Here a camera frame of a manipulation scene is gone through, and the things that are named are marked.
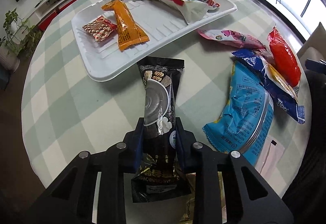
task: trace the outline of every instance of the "metal screw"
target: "metal screw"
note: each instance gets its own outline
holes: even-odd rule
[[[82,159],[88,157],[88,152],[87,152],[87,151],[82,151],[82,152],[80,152],[80,153],[79,153],[79,157],[82,158]]]
[[[195,149],[201,149],[203,147],[203,144],[201,144],[200,142],[195,142],[193,146]]]
[[[117,148],[120,149],[120,150],[124,149],[126,146],[127,146],[127,145],[126,145],[125,142],[119,142],[119,143],[117,144]]]
[[[234,151],[231,152],[231,156],[233,158],[239,158],[241,155],[240,155],[239,151],[234,150]]]

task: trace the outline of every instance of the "red snack package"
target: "red snack package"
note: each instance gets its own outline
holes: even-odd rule
[[[276,26],[269,33],[267,40],[274,56],[276,70],[286,79],[297,94],[299,91],[301,70],[295,55],[276,29]]]

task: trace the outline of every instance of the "tibo snack package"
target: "tibo snack package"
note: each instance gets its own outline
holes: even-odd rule
[[[137,63],[146,85],[143,161],[131,180],[133,202],[154,202],[190,194],[178,169],[174,94],[184,61],[145,57]]]
[[[262,85],[270,93],[277,106],[281,107],[296,122],[304,124],[304,106],[298,104],[297,96],[292,87],[263,56],[257,55],[249,49],[241,49],[232,52],[232,54],[257,73]]]
[[[237,150],[253,166],[258,160],[273,120],[273,101],[259,78],[236,61],[229,100],[214,122],[203,127],[208,140],[221,152]]]
[[[135,23],[123,0],[112,0],[102,6],[104,11],[114,11],[118,26],[118,46],[121,51],[133,44],[149,41],[149,37]]]

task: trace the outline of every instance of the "green and white tablecloth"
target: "green and white tablecloth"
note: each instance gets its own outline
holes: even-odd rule
[[[145,90],[136,65],[102,83],[86,73],[70,21],[98,1],[77,0],[51,22],[27,73],[22,97],[23,140],[31,166],[45,187],[80,151],[101,152],[121,141],[144,113]],[[211,28],[250,34],[267,44],[265,39],[275,25],[271,17],[250,0],[231,1],[238,10],[212,22]],[[202,127],[220,116],[228,99],[232,50],[191,32],[152,54],[185,60],[176,115],[186,130],[207,145]],[[269,131],[285,147],[269,180],[280,196],[295,177],[309,138],[311,98],[304,74],[299,103],[306,110],[304,125],[274,107]]]

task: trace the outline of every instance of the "red box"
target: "red box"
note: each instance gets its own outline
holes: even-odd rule
[[[70,0],[68,3],[64,3],[64,5],[59,6],[59,12],[62,12],[65,8],[67,8],[69,5],[73,4],[76,0]]]
[[[50,25],[50,23],[52,22],[52,20],[58,15],[57,11],[53,11],[50,15],[48,15],[48,17],[45,18],[45,20],[43,22],[40,23],[39,25],[39,29],[41,31],[45,31],[46,28]]]

